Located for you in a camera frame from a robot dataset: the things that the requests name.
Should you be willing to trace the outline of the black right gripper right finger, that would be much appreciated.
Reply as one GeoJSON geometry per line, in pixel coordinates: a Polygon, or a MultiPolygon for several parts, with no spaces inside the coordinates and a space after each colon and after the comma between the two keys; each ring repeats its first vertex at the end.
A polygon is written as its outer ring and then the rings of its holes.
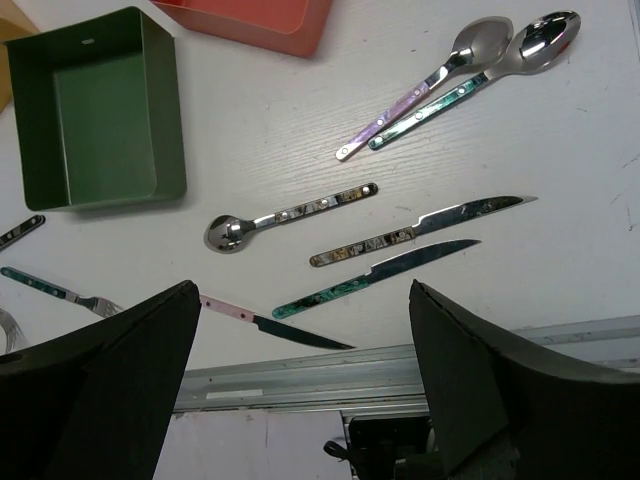
{"type": "Polygon", "coordinates": [[[638,374],[539,346],[420,282],[409,314],[442,478],[638,478],[638,374]]]}

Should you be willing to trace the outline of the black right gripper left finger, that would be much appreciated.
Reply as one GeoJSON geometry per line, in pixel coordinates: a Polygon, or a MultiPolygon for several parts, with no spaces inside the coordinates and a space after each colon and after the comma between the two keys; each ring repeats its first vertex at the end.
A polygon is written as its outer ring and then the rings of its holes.
{"type": "Polygon", "coordinates": [[[150,479],[197,330],[183,281],[1,358],[4,479],[150,479]]]}

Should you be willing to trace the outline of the green handled fork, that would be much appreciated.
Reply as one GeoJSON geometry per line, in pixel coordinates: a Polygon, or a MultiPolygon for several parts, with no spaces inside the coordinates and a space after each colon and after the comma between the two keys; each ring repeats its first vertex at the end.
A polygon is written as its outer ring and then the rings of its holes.
{"type": "Polygon", "coordinates": [[[82,306],[101,318],[108,318],[124,311],[123,307],[118,306],[117,304],[106,298],[97,296],[81,296],[68,289],[52,284],[38,277],[34,277],[30,274],[11,267],[2,267],[1,275],[23,285],[27,285],[35,290],[53,296],[59,300],[82,306]]]}

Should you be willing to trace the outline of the pink handled fork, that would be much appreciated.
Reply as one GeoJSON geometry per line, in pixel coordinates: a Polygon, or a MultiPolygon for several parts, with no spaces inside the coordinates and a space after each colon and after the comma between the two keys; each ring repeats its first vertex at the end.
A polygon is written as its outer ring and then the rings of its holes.
{"type": "Polygon", "coordinates": [[[3,309],[0,310],[0,324],[6,337],[6,354],[28,347],[28,341],[17,321],[3,309]]]}

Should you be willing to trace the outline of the green handled knife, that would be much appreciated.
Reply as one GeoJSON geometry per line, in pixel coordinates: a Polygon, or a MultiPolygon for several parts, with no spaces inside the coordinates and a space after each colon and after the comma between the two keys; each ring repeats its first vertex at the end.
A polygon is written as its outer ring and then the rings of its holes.
{"type": "Polygon", "coordinates": [[[272,311],[272,316],[276,319],[288,318],[480,243],[477,239],[457,239],[407,251],[372,265],[368,273],[278,306],[272,311]]]}

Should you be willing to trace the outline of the black handled fork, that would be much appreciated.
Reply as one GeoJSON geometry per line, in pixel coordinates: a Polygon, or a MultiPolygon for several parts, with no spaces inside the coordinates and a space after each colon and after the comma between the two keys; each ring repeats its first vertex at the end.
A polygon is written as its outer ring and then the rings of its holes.
{"type": "Polygon", "coordinates": [[[44,215],[34,215],[19,225],[11,228],[0,236],[0,250],[3,251],[12,246],[27,234],[44,225],[45,222],[46,217],[44,215]]]}

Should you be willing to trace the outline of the pink handled knife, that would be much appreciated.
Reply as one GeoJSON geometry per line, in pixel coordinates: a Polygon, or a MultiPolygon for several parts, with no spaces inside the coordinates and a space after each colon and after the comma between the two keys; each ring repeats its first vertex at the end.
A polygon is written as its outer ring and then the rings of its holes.
{"type": "Polygon", "coordinates": [[[255,325],[259,331],[301,345],[326,350],[351,350],[353,346],[308,332],[226,302],[200,295],[204,308],[255,325]]]}

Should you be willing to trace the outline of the black handled knife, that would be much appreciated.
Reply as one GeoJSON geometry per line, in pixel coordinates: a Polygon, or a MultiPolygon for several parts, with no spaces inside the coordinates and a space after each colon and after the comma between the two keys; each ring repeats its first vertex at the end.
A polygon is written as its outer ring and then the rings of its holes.
{"type": "Polygon", "coordinates": [[[502,195],[450,206],[420,216],[414,225],[314,255],[309,264],[315,268],[325,267],[535,200],[537,197],[530,195],[502,195]]]}

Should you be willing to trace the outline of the black handled spoon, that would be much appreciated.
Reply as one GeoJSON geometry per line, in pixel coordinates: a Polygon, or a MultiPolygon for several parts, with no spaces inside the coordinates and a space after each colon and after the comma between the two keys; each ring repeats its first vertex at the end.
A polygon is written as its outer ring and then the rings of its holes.
{"type": "Polygon", "coordinates": [[[204,233],[204,243],[208,248],[218,253],[235,253],[244,248],[249,238],[259,230],[273,228],[324,213],[370,198],[377,193],[378,185],[371,182],[254,220],[240,219],[233,215],[221,215],[207,227],[204,233]]]}

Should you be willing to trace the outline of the green handled spoon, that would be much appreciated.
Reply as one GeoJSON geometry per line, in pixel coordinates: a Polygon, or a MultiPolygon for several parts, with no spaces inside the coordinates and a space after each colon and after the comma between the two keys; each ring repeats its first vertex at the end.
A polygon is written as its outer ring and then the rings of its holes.
{"type": "Polygon", "coordinates": [[[494,65],[376,134],[368,141],[369,148],[385,147],[500,78],[533,75],[548,69],[575,40],[580,27],[580,15],[570,10],[552,12],[532,21],[511,40],[494,65]]]}

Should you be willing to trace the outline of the pink handled spoon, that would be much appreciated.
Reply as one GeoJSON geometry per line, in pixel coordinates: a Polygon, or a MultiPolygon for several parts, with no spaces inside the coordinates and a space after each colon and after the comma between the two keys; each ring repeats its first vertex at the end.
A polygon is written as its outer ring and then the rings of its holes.
{"type": "Polygon", "coordinates": [[[450,76],[495,63],[505,53],[512,37],[512,21],[502,16],[484,17],[465,26],[455,38],[447,60],[342,145],[335,153],[336,159],[343,162],[351,158],[376,134],[416,107],[450,76]]]}

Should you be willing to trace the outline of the green plastic bin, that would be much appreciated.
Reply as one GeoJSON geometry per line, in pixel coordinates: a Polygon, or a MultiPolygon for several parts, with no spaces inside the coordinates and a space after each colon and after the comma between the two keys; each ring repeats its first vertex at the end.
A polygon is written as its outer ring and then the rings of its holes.
{"type": "Polygon", "coordinates": [[[114,208],[185,195],[169,32],[129,6],[5,45],[30,210],[114,208]]]}

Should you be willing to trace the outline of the red plastic bin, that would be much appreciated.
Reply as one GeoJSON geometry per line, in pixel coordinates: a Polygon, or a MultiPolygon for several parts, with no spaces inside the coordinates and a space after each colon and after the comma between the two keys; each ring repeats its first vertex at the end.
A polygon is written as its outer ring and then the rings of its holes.
{"type": "Polygon", "coordinates": [[[301,58],[314,55],[331,0],[155,1],[183,28],[301,58]]]}

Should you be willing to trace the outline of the aluminium table rail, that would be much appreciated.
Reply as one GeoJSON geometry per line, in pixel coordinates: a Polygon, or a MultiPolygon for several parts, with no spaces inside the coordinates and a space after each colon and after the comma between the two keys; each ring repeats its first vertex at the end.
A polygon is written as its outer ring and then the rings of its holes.
{"type": "MultiPolygon", "coordinates": [[[[580,360],[619,370],[639,368],[636,316],[518,333],[580,360]]],[[[405,344],[188,371],[175,409],[340,410],[375,415],[384,410],[423,413],[427,405],[415,350],[405,344]]]]}

